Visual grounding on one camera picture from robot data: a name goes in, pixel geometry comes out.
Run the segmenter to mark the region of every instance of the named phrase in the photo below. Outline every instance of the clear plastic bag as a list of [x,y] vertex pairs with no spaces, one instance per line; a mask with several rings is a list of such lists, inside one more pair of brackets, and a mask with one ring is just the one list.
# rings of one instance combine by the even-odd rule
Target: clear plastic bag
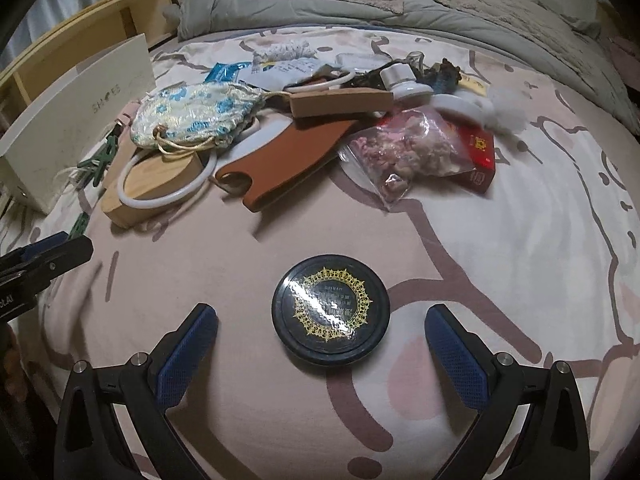
[[416,176],[449,176],[474,164],[458,134],[429,106],[385,118],[347,137],[343,160],[354,158],[387,207],[408,191]]

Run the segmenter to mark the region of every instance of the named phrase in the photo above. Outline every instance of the black lid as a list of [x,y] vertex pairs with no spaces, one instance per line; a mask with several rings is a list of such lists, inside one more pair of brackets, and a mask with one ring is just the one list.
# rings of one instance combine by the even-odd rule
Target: black lid
[[345,365],[371,352],[389,324],[389,296],[365,264],[337,254],[300,262],[280,280],[273,326],[295,355]]

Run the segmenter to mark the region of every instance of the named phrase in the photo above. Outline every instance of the gray blanket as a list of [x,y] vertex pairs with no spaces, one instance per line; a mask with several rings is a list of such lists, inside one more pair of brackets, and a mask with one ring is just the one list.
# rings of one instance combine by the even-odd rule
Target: gray blanket
[[[220,30],[281,27],[285,25],[373,25],[397,30],[417,30],[432,36],[463,41],[492,50],[545,73],[580,92],[603,108],[632,133],[640,135],[640,123],[624,83],[613,65],[594,56],[594,88],[544,48],[511,30],[452,10],[434,0],[404,0],[404,14],[338,0],[179,0],[178,38],[188,40]],[[600,46],[580,35],[585,45]]]

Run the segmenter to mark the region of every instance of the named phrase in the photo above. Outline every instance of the brown leather case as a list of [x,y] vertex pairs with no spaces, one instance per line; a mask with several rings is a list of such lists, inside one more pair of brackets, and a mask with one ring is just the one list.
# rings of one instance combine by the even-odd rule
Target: brown leather case
[[296,121],[263,147],[220,168],[216,180],[224,182],[236,174],[250,178],[242,203],[258,212],[325,163],[332,147],[356,122]]

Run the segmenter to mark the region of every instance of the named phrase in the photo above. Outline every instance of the white jar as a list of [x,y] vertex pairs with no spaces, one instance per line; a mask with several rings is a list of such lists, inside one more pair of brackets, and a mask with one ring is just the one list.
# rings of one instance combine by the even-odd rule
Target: white jar
[[427,104],[433,94],[429,85],[418,83],[414,71],[406,63],[396,63],[380,71],[385,88],[394,95],[402,108],[415,108]]

